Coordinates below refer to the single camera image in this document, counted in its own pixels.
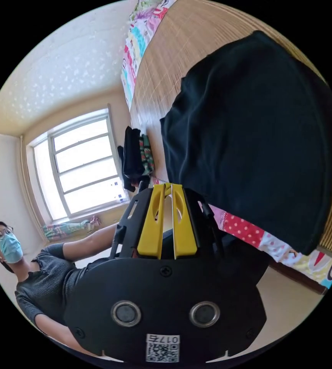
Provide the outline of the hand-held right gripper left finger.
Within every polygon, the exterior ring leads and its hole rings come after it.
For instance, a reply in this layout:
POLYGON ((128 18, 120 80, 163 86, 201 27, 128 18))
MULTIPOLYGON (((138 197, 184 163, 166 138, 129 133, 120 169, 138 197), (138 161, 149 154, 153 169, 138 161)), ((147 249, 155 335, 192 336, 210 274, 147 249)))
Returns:
POLYGON ((161 258, 163 239, 165 184, 152 188, 148 210, 137 246, 140 256, 161 258))

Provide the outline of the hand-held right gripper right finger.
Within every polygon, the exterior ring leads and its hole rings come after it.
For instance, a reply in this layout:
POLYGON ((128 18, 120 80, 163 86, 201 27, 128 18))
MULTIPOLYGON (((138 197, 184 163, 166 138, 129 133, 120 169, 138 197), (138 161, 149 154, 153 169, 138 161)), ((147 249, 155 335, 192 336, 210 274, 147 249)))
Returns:
POLYGON ((192 223, 183 187, 171 184, 174 258, 194 256, 197 253, 192 223))

